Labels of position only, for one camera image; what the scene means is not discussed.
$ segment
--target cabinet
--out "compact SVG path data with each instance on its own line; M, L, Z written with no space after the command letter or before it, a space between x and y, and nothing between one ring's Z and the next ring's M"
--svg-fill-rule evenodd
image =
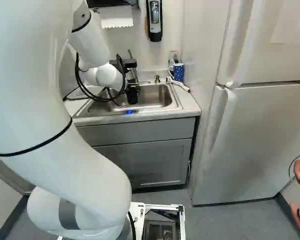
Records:
M184 117L77 129L139 189L186 183L195 122L195 117Z
M186 183L192 139L94 147L119 166L132 188Z
M0 179L17 192L27 195L32 192L34 185L24 180L0 160Z

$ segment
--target paper towel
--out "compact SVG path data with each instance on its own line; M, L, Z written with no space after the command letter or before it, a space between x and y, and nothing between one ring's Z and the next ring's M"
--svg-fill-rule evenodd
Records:
M98 12L103 29L132 27L134 25L130 5L102 7L98 9Z

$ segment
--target gray band on robot arm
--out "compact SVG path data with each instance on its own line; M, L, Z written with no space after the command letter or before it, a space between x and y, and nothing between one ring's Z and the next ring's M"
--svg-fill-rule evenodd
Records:
M76 220L76 205L62 198L59 203L59 220L67 230L80 230Z

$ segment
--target paper towel dispenser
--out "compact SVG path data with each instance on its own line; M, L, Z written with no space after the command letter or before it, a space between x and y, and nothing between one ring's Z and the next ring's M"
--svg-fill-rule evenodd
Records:
M88 6L91 9L124 6L124 5L138 5L138 0L87 0Z

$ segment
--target blue mug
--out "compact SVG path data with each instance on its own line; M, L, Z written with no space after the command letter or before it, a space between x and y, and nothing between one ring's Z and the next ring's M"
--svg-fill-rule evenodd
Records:
M174 73L174 80L177 82L184 82L185 76L185 64L184 63L175 63L173 65L173 73Z

